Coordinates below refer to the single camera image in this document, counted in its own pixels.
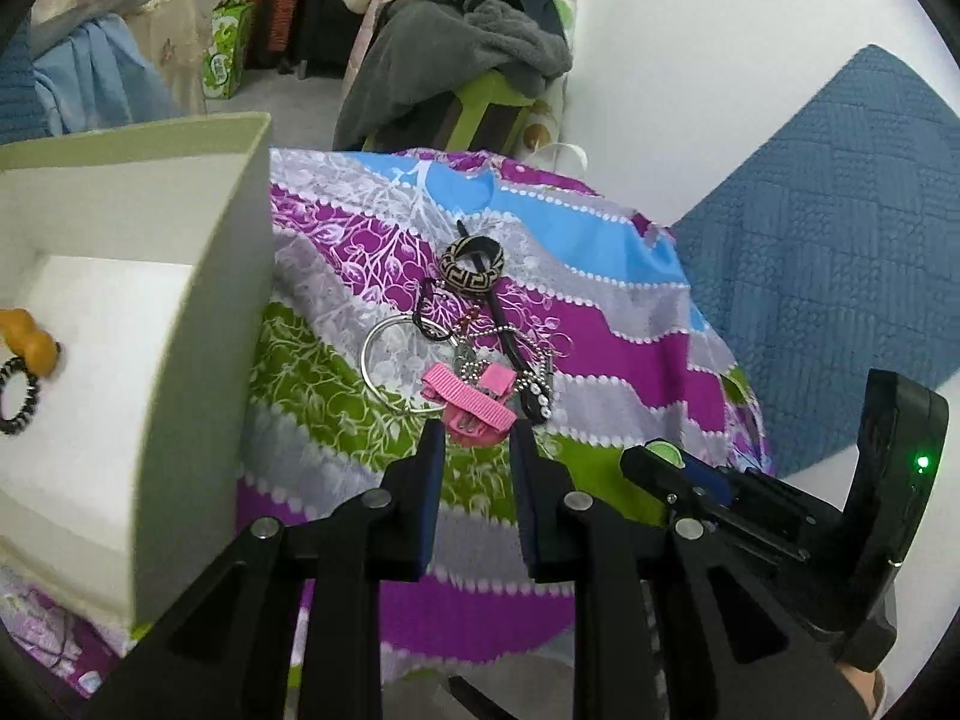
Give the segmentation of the person's right hand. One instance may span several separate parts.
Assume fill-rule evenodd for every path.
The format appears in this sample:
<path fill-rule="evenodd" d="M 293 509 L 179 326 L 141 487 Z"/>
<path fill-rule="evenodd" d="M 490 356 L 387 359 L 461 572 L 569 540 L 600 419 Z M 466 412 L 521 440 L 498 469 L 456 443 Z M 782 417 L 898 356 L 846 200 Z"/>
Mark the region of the person's right hand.
<path fill-rule="evenodd" d="M 836 667 L 861 697 L 869 717 L 877 718 L 887 699 L 887 681 L 884 673 L 880 670 L 862 671 L 844 661 L 838 661 Z"/>

